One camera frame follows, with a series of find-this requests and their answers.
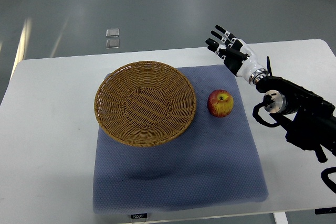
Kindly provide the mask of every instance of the blue cushion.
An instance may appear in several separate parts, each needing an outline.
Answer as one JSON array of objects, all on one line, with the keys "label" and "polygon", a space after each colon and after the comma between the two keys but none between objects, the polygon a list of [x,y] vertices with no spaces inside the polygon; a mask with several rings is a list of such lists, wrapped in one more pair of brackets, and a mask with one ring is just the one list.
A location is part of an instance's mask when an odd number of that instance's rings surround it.
[{"label": "blue cushion", "polygon": [[[175,211],[267,198],[234,75],[224,65],[179,70],[192,83],[197,98],[195,118],[181,136],[155,147],[132,147],[99,128],[95,213]],[[234,108],[225,118],[207,110],[207,98],[216,89],[225,89],[234,98]]]}]

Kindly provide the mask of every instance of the basket rim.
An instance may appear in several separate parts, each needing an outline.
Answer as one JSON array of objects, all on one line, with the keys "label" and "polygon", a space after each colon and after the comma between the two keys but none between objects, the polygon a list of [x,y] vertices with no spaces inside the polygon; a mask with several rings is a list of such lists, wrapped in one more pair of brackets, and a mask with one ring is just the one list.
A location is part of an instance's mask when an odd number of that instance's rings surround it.
[{"label": "basket rim", "polygon": [[[99,116],[99,114],[98,114],[98,108],[97,108],[98,96],[99,96],[99,93],[100,93],[99,91],[101,90],[101,88],[104,85],[106,85],[108,83],[108,81],[110,80],[110,77],[113,76],[114,74],[122,71],[125,68],[132,67],[132,66],[135,66],[135,65],[141,65],[141,64],[143,64],[143,65],[148,65],[148,64],[162,65],[162,66],[167,67],[170,71],[176,72],[180,76],[180,78],[182,78],[186,82],[186,84],[188,85],[189,90],[191,91],[191,94],[192,94],[192,102],[193,102],[192,103],[192,111],[191,111],[189,120],[185,123],[185,125],[177,133],[175,133],[172,136],[167,137],[167,138],[165,138],[163,140],[160,140],[160,141],[157,141],[157,142],[152,142],[152,143],[149,143],[149,144],[130,143],[130,142],[127,142],[127,141],[125,141],[125,140],[123,140],[123,139],[121,139],[119,137],[114,136],[109,131],[109,129],[107,129],[107,127],[105,126],[104,122],[101,120],[101,116]],[[99,126],[112,139],[114,139],[114,140],[116,140],[116,141],[118,141],[118,142],[120,142],[122,144],[133,146],[133,147],[152,147],[152,146],[162,145],[164,143],[167,143],[167,142],[169,142],[169,141],[171,141],[171,140],[179,137],[190,126],[190,124],[193,121],[193,119],[195,117],[195,114],[196,114],[196,94],[195,94],[194,87],[190,83],[189,79],[184,74],[182,74],[178,69],[176,69],[176,68],[174,68],[174,67],[172,67],[172,66],[170,66],[168,64],[159,62],[159,61],[148,61],[148,60],[136,61],[136,62],[128,63],[128,64],[126,64],[124,66],[119,67],[118,69],[116,69],[115,71],[113,71],[112,73],[108,74],[105,77],[104,81],[101,83],[101,85],[99,85],[99,88],[98,88],[97,93],[95,95],[95,98],[94,98],[94,110],[95,110],[95,116],[96,116],[96,119],[98,121]]]}]

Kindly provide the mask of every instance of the robot finger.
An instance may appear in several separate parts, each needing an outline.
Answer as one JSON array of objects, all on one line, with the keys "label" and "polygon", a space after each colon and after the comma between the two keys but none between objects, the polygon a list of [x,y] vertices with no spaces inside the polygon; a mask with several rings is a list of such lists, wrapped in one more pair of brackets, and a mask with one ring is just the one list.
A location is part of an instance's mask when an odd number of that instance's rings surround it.
[{"label": "robot finger", "polygon": [[214,41],[213,39],[207,39],[205,41],[209,46],[208,49],[212,52],[214,52],[215,54],[217,54],[218,56],[220,56],[223,59],[223,56],[225,55],[225,51],[226,51],[226,46],[217,43],[216,41]]},{"label": "robot finger", "polygon": [[227,38],[230,40],[231,43],[234,43],[236,41],[236,37],[230,33],[229,31],[225,30],[224,28],[220,27],[219,25],[215,26],[218,31],[224,34],[224,38]]},{"label": "robot finger", "polygon": [[207,39],[206,41],[205,41],[205,43],[207,43],[207,45],[208,46],[210,46],[210,47],[214,47],[214,48],[217,48],[218,46],[219,46],[219,43],[218,42],[216,42],[216,41],[214,41],[213,39]]},{"label": "robot finger", "polygon": [[224,38],[223,36],[221,36],[220,34],[218,34],[215,31],[211,31],[211,34],[213,36],[215,36],[217,39],[219,39],[222,43],[224,43],[225,46],[228,46],[229,44],[231,44],[231,41],[227,38]]}]

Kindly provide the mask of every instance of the red apple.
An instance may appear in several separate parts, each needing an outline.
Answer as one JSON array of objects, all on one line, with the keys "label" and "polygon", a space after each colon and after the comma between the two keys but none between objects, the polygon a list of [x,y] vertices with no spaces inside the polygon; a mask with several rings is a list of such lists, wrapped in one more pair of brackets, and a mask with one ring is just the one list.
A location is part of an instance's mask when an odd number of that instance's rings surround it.
[{"label": "red apple", "polygon": [[233,108],[232,95],[223,89],[217,89],[209,95],[208,110],[211,115],[223,118],[231,113]]}]

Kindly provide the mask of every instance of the white table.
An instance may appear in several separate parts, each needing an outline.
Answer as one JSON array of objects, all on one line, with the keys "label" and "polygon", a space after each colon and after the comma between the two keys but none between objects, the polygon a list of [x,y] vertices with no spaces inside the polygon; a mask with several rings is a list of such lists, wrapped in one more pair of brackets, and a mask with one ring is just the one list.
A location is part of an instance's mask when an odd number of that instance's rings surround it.
[{"label": "white table", "polygon": [[[262,65],[270,56],[275,76],[336,104],[336,58],[324,41],[250,46]],[[24,60],[17,66],[0,106],[0,223],[131,222],[125,215],[102,217],[92,211],[98,131],[93,101],[108,73],[140,60],[174,67],[222,64],[206,48],[189,48]],[[268,198],[260,203],[153,213],[147,223],[336,205],[336,194],[320,178],[322,170],[336,166],[336,157],[326,151],[329,160],[320,164],[314,152],[287,143],[282,128],[258,124],[251,114],[263,94],[242,78],[237,78],[237,83],[260,156]]]}]

